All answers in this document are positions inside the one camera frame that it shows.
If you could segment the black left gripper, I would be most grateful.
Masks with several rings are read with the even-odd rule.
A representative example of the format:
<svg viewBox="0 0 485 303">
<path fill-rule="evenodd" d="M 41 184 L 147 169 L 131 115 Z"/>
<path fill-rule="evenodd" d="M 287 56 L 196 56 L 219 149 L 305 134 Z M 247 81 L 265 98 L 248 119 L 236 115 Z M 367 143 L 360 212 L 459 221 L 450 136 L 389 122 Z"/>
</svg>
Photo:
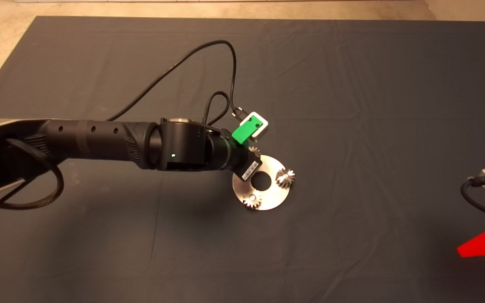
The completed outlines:
<svg viewBox="0 0 485 303">
<path fill-rule="evenodd" d="M 230 170 L 243 182 L 248 181 L 262 165 L 261 152 L 248 141 L 237 142 L 227 129 L 221 130 L 221 137 L 227 150 L 227 159 L 221 168 Z"/>
</svg>

